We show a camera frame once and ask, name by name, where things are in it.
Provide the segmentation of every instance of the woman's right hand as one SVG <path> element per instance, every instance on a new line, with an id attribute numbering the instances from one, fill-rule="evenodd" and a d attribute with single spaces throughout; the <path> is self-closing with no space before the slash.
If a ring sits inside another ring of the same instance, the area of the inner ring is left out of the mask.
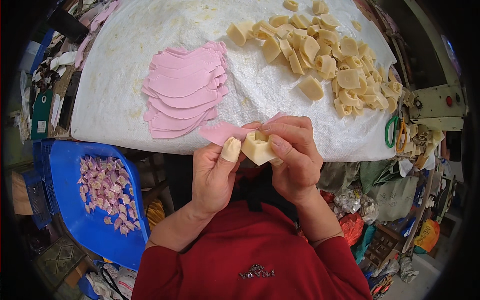
<path id="1" fill-rule="evenodd" d="M 275 154 L 283 160 L 272 164 L 272 184 L 285 199 L 299 205 L 317 193 L 316 183 L 324 160 L 313 141 L 312 121 L 308 117 L 283 116 L 260 131 L 270 136 Z"/>

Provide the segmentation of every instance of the red shirt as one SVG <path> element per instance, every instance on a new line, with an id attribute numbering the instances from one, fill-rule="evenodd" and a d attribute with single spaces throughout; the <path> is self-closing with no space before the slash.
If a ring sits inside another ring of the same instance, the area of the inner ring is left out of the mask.
<path id="1" fill-rule="evenodd" d="M 371 299 L 367 280 L 343 237 L 312 248 L 280 210 L 230 203 L 185 253 L 150 247 L 142 255 L 132 300 Z M 254 264 L 275 276 L 243 279 Z"/>

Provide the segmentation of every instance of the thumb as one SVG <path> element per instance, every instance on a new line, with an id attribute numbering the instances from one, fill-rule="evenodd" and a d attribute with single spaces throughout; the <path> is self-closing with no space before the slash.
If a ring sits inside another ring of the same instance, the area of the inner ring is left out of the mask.
<path id="1" fill-rule="evenodd" d="M 285 164 L 292 167 L 303 167 L 311 163 L 310 158 L 298 152 L 292 145 L 276 134 L 269 136 L 273 152 L 284 161 Z"/>
<path id="2" fill-rule="evenodd" d="M 228 178 L 235 168 L 241 149 L 241 142 L 234 137 L 229 138 L 223 145 L 222 153 L 216 161 L 212 172 L 215 178 Z"/>

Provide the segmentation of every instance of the stack of pink fabric pieces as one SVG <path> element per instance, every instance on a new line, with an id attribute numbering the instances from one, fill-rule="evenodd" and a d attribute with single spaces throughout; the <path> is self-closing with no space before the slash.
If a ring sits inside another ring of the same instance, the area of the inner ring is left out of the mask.
<path id="1" fill-rule="evenodd" d="M 142 87 L 153 138 L 187 134 L 218 115 L 214 106 L 228 92 L 226 52 L 223 42 L 211 41 L 193 51 L 166 48 L 153 56 Z"/>

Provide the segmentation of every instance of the black cord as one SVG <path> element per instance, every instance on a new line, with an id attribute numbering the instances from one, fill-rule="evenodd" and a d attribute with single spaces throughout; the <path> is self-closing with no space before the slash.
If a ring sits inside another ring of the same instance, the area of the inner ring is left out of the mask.
<path id="1" fill-rule="evenodd" d="M 105 277 L 105 274 L 103 273 L 103 271 L 105 271 L 108 275 L 108 277 L 110 278 L 110 281 L 111 283 L 107 280 L 107 278 Z M 104 269 L 103 267 L 100 268 L 100 273 L 102 274 L 102 277 L 103 279 L 106 281 L 106 283 L 112 288 L 112 290 L 114 290 L 115 292 L 117 292 L 120 297 L 122 297 L 123 300 L 129 300 L 127 297 L 125 297 L 119 290 L 119 288 L 117 287 L 117 284 L 115 283 L 115 281 L 113 281 L 113 278 L 112 276 L 110 275 L 110 273 Z"/>

